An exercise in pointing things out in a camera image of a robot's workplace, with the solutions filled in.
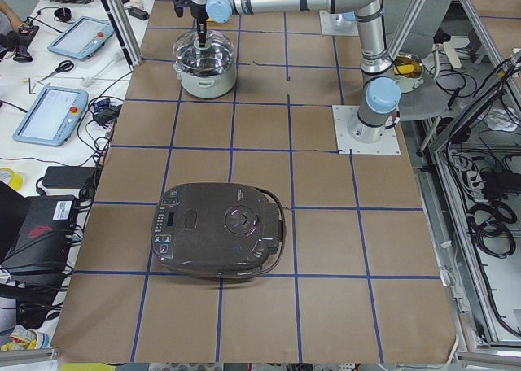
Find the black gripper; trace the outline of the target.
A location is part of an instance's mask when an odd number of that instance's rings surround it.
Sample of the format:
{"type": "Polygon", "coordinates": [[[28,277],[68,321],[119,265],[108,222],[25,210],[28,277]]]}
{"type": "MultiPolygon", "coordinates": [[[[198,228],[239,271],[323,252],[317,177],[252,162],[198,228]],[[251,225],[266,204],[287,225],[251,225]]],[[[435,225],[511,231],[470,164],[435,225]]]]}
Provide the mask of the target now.
{"type": "MultiPolygon", "coordinates": [[[[173,9],[178,18],[182,18],[186,11],[190,11],[190,0],[173,0],[173,9]]],[[[206,19],[197,19],[197,35],[200,47],[206,46],[207,23],[206,19]]]]}

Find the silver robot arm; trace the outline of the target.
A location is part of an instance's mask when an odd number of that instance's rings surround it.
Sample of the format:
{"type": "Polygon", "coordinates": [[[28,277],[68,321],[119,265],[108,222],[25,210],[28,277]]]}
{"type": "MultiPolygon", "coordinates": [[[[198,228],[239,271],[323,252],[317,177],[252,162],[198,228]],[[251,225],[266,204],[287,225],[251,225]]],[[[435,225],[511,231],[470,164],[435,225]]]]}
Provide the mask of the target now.
{"type": "Polygon", "coordinates": [[[382,137],[387,119],[401,98],[397,84],[392,81],[392,57],[383,28],[382,0],[174,0],[174,5],[177,15],[182,14],[183,7],[190,8],[200,41],[206,40],[207,19],[225,23],[232,15],[277,11],[354,13],[361,45],[363,100],[347,129],[361,143],[375,143],[382,137]]]}

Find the person's forearm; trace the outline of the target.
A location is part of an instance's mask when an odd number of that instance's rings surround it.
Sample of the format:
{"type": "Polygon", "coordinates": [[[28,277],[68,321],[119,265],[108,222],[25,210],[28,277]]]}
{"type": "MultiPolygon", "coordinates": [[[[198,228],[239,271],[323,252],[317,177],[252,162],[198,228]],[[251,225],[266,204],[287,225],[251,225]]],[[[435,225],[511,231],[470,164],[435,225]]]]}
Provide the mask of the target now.
{"type": "Polygon", "coordinates": [[[17,32],[22,25],[20,17],[4,1],[0,0],[1,7],[1,33],[7,34],[10,31],[17,32]]]}

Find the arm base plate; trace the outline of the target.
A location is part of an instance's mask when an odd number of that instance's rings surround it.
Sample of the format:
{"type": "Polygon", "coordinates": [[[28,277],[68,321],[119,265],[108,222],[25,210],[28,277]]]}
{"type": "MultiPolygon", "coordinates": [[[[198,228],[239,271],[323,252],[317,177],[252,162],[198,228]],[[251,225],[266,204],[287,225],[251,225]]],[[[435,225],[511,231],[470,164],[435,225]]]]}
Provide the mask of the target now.
{"type": "Polygon", "coordinates": [[[337,151],[345,155],[400,155],[400,145],[389,116],[384,126],[368,127],[358,119],[359,106],[333,105],[337,151]]]}
{"type": "Polygon", "coordinates": [[[358,29],[354,12],[330,14],[320,10],[321,31],[324,35],[357,37],[358,29]]]}

